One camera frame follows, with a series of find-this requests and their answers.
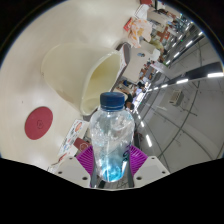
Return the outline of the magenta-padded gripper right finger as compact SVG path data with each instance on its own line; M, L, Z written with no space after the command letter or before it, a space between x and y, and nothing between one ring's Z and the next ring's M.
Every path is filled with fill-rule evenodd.
M143 187L170 174L156 156L147 156L135 146L130 147L129 167L134 188Z

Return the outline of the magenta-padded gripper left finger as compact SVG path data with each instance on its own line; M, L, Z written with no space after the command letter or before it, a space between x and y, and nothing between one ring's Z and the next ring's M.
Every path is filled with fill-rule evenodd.
M66 157L54 174L81 187L91 188L96 183L93 148L89 146L77 156Z

